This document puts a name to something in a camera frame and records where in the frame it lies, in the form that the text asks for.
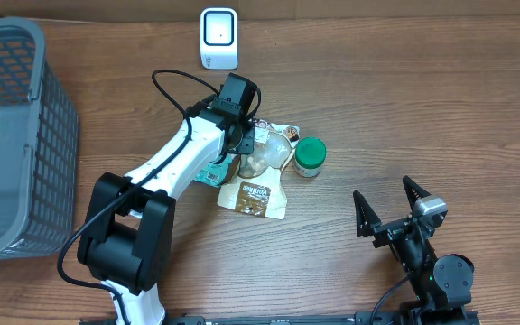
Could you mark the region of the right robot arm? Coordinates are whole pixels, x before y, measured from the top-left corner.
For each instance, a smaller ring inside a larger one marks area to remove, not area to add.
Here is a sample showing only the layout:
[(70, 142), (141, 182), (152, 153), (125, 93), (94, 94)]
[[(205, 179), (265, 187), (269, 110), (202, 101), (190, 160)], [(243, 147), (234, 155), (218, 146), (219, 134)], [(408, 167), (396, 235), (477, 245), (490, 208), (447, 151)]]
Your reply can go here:
[[(372, 311), (357, 312), (356, 320), (363, 324), (479, 324), (478, 314), (466, 310), (472, 300), (474, 264), (464, 255), (438, 257), (430, 243), (448, 213), (447, 203), (408, 176), (403, 177), (403, 185), (411, 211), (388, 223), (381, 221), (359, 191), (353, 192), (357, 235), (372, 237), (376, 248), (388, 246), (405, 272), (404, 279)], [(416, 299), (401, 303), (397, 311), (381, 312), (387, 298), (405, 283), (412, 286)]]

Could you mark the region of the brown white snack pouch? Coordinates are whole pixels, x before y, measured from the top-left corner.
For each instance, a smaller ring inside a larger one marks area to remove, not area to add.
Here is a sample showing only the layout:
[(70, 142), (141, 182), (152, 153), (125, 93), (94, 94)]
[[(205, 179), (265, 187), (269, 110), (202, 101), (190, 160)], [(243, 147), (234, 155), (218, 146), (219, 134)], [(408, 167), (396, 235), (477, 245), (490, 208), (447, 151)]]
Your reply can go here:
[(256, 119), (253, 152), (240, 156), (232, 178), (220, 187), (217, 204), (256, 217), (283, 219), (287, 197), (281, 178), (299, 141), (299, 127)]

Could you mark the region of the teal tissue pack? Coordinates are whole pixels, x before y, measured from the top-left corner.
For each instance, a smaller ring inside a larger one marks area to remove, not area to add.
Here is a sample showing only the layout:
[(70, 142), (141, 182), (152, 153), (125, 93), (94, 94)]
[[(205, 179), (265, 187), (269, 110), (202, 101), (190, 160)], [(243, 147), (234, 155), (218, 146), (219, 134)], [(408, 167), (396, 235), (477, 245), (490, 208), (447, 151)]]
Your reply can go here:
[(209, 163), (196, 175), (194, 181), (207, 184), (211, 187), (220, 187), (228, 177), (234, 154), (228, 154), (220, 163)]

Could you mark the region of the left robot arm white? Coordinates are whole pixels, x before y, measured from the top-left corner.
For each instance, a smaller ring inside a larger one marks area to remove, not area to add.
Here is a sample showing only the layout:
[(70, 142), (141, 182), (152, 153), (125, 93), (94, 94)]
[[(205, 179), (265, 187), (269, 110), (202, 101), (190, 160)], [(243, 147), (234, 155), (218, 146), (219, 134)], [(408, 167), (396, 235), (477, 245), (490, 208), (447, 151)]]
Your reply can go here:
[(157, 283), (172, 245), (177, 199), (197, 174), (225, 154), (253, 151), (250, 114), (190, 107), (178, 133), (153, 158), (124, 176), (96, 182), (77, 258), (109, 292), (117, 324), (162, 324)]

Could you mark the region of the green lid jar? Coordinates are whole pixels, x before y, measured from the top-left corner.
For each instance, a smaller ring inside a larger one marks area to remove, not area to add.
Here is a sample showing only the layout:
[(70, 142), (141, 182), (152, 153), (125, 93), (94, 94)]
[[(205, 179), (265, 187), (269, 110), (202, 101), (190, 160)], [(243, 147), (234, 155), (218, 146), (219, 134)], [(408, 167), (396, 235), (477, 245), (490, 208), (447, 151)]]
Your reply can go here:
[(320, 173), (326, 156), (327, 148), (320, 138), (303, 138), (296, 146), (293, 158), (294, 170), (302, 177), (315, 177)]

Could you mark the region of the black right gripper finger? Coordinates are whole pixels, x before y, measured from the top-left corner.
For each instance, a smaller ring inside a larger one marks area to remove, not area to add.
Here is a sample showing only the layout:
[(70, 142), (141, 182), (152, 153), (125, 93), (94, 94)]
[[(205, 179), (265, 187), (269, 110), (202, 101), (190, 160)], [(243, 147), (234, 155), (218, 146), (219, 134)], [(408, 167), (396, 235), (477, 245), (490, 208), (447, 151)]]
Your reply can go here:
[(357, 235), (359, 237), (373, 236), (374, 229), (382, 224), (381, 219), (358, 190), (353, 192), (353, 199), (356, 208)]
[(429, 191), (418, 185), (408, 175), (403, 177), (403, 185), (411, 209), (418, 199), (431, 196)]

